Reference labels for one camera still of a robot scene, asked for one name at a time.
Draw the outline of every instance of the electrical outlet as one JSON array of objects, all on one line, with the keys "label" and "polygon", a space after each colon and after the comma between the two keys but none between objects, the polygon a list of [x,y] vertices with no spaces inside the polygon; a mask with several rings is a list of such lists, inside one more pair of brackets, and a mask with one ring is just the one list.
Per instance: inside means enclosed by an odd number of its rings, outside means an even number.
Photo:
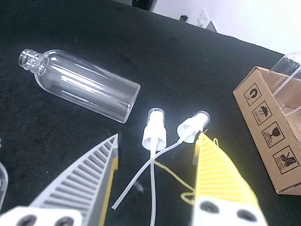
[{"label": "electrical outlet", "polygon": [[209,22],[210,20],[208,18],[207,12],[204,8],[202,8],[198,17],[198,26],[205,28],[209,24]]}]

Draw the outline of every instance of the white spray nozzle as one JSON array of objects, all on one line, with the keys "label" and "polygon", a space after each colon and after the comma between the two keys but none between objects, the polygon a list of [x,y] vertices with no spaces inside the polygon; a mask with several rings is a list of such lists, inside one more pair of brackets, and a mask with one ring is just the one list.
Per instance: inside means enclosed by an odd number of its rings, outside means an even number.
[{"label": "white spray nozzle", "polygon": [[150,151],[152,144],[154,144],[154,140],[157,141],[156,151],[161,151],[166,148],[164,111],[160,108],[152,108],[149,110],[147,126],[144,128],[142,138],[142,146]]},{"label": "white spray nozzle", "polygon": [[204,127],[209,121],[210,115],[205,111],[199,111],[193,117],[186,119],[178,126],[178,136],[186,143],[193,143],[197,133],[199,131],[203,132]]}]

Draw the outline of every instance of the white wall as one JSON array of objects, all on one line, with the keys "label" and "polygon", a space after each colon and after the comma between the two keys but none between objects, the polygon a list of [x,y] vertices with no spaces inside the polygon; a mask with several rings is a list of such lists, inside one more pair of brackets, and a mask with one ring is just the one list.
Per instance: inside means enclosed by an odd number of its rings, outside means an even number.
[{"label": "white wall", "polygon": [[202,8],[218,33],[281,53],[301,51],[300,0],[158,0],[153,11],[174,19],[186,14],[197,25]]}]

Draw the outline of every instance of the black printed icon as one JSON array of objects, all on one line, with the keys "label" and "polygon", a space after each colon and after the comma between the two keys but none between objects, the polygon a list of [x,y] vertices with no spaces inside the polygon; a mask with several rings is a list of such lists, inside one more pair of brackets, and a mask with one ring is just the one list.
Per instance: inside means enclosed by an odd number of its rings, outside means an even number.
[{"label": "black printed icon", "polygon": [[258,91],[255,88],[250,91],[250,97],[251,98],[257,97],[257,94],[258,94]]},{"label": "black printed icon", "polygon": [[285,138],[276,121],[270,124],[261,133],[265,141],[267,142],[269,148],[278,144],[280,141],[282,141]]},{"label": "black printed icon", "polygon": [[253,85],[245,91],[244,96],[249,106],[254,104],[261,97],[261,92],[256,83],[253,83]]},{"label": "black printed icon", "polygon": [[289,157],[290,152],[285,156],[284,154],[280,155],[281,160],[284,162],[284,166],[288,167],[292,164],[294,164],[296,161],[295,157]]},{"label": "black printed icon", "polygon": [[261,106],[261,110],[259,110],[259,113],[261,115],[264,115],[265,117],[268,116],[268,109],[265,106]]},{"label": "black printed icon", "polygon": [[280,135],[281,135],[281,133],[280,133],[278,127],[275,127],[275,128],[273,129],[273,131],[272,131],[272,134],[270,134],[269,136],[272,138],[272,136],[278,137],[278,136],[280,136]]},{"label": "black printed icon", "polygon": [[269,117],[273,115],[265,101],[258,105],[252,111],[252,113],[258,125],[261,125],[264,121],[266,121]]},{"label": "black printed icon", "polygon": [[300,166],[290,146],[286,146],[279,152],[273,154],[273,157],[281,174],[287,173]]}]

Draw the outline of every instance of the yellow string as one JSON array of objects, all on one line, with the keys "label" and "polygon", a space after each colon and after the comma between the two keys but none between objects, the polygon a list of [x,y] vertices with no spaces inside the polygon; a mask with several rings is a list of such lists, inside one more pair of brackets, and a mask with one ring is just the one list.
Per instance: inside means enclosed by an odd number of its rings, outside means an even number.
[{"label": "yellow string", "polygon": [[193,206],[194,200],[193,199],[188,199],[186,196],[194,196],[194,192],[183,192],[181,194],[181,199],[186,202],[187,204]]},{"label": "yellow string", "polygon": [[194,195],[194,188],[191,187],[189,184],[187,184],[185,181],[183,181],[178,175],[176,175],[174,172],[171,171],[171,169],[169,169],[167,166],[161,164],[158,161],[154,161],[155,165],[159,166],[160,168],[164,169],[167,173],[169,173],[171,176],[173,176],[177,181],[179,181],[183,186],[185,186],[186,188],[192,190],[192,192],[184,192],[180,195],[181,199],[189,204],[189,205],[193,205],[194,204],[194,200],[188,199],[186,196],[193,196]]},{"label": "yellow string", "polygon": [[216,146],[219,147],[219,145],[218,145],[218,139],[217,138],[213,138],[213,142],[216,144]]}]

